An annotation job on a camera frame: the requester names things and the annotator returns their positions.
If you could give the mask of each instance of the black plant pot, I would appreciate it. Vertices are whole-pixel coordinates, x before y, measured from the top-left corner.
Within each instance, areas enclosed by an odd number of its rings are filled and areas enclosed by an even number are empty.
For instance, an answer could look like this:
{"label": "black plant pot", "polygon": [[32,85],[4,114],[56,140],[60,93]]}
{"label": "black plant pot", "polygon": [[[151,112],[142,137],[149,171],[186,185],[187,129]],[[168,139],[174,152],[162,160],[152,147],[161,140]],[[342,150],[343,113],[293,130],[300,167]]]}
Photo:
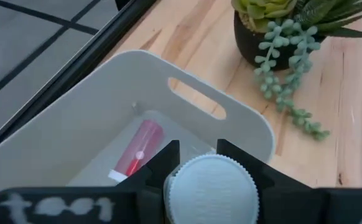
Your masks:
{"label": "black plant pot", "polygon": [[[249,29],[247,29],[240,17],[238,12],[235,11],[234,14],[234,31],[236,38],[236,45],[239,48],[242,56],[253,66],[259,67],[260,64],[254,61],[256,56],[267,56],[267,50],[260,50],[258,45],[265,41],[264,34],[255,33]],[[325,40],[325,37],[315,37],[318,42],[322,42]],[[289,68],[289,58],[293,56],[294,50],[297,47],[295,45],[289,45],[287,47],[278,48],[281,56],[276,59],[276,66],[272,68],[273,71],[285,70]]]}

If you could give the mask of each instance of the potted plant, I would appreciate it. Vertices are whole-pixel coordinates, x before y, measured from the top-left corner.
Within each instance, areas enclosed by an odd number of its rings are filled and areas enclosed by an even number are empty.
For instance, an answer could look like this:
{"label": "potted plant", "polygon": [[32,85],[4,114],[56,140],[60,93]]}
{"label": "potted plant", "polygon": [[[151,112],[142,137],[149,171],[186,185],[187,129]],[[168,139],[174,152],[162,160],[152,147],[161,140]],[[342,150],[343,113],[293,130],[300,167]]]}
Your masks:
{"label": "potted plant", "polygon": [[[362,37],[344,26],[362,18],[362,0],[232,0],[234,31],[242,56],[252,65],[260,90],[286,111],[293,123],[316,140],[330,132],[312,123],[311,113],[296,109],[291,95],[313,63],[309,54],[328,37]],[[280,79],[274,71],[289,69]]]}

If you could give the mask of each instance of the white plastic basket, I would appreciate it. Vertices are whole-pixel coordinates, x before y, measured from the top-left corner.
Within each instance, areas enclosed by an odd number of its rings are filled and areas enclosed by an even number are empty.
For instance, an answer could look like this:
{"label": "white plastic basket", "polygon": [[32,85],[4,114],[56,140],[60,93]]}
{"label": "white plastic basket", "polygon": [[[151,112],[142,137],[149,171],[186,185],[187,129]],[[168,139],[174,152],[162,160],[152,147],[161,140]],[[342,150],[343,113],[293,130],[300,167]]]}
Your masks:
{"label": "white plastic basket", "polygon": [[[217,119],[175,94],[176,78],[219,103]],[[0,144],[0,190],[20,186],[113,185],[115,165],[141,121],[180,140],[181,160],[225,138],[267,162],[275,140],[256,111],[149,52],[113,57]]]}

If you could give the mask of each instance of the black frame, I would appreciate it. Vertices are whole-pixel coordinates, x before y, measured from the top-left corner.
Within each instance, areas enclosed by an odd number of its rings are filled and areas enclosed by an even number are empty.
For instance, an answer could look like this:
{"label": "black frame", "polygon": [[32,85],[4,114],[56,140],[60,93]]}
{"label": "black frame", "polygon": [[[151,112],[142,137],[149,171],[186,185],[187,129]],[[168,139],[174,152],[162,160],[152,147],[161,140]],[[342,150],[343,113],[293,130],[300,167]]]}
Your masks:
{"label": "black frame", "polygon": [[157,0],[130,0],[89,43],[1,129],[0,143],[90,74]]}

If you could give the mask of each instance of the tube cap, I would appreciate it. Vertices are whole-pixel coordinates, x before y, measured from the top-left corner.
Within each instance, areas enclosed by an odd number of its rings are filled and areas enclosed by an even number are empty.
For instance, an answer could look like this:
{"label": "tube cap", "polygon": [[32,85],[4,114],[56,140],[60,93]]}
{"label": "tube cap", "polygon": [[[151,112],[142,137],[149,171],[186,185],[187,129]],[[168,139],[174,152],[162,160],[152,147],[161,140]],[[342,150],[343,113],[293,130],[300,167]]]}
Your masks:
{"label": "tube cap", "polygon": [[188,161],[172,179],[168,209],[174,224],[256,223],[259,198],[250,174],[222,155]]}

